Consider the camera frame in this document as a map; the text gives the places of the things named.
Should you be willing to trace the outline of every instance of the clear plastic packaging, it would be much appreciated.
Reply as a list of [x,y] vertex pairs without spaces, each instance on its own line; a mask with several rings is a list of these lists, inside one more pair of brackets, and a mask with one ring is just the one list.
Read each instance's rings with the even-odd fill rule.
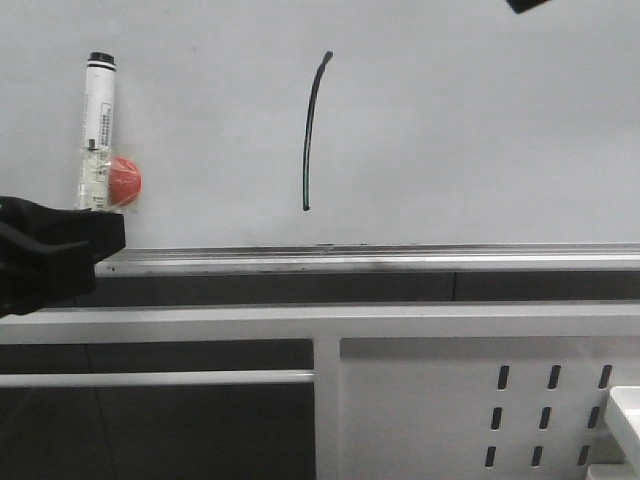
[[142,175],[128,152],[83,149],[76,208],[136,213]]

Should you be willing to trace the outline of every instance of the orange ball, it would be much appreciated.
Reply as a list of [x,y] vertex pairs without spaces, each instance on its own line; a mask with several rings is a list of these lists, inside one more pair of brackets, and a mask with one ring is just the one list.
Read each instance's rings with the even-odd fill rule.
[[142,175],[135,163],[115,157],[109,167],[109,202],[111,205],[129,205],[142,190]]

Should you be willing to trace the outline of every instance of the black marker line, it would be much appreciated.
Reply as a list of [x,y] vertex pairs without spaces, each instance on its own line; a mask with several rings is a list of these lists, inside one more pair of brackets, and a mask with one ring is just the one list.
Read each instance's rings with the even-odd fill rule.
[[311,87],[311,96],[309,97],[309,110],[307,111],[307,128],[304,135],[304,152],[302,154],[302,209],[306,212],[309,210],[309,155],[311,153],[311,134],[313,133],[313,117],[316,112],[316,100],[318,99],[318,90],[320,89],[320,80],[324,75],[324,70],[333,58],[333,52],[324,54],[322,63],[318,67],[316,77]]

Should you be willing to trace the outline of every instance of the whiteboard marker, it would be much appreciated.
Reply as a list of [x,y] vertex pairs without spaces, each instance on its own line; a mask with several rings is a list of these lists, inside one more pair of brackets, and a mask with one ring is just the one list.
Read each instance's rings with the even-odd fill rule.
[[105,210],[108,206],[115,78],[113,56],[92,52],[87,61],[78,209]]

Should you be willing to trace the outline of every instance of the whiteboard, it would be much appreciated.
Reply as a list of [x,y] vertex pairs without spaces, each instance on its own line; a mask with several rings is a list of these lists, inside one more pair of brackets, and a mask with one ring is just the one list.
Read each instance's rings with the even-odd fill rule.
[[637,0],[4,0],[0,194],[73,206],[98,50],[144,175],[130,247],[640,242],[639,25]]

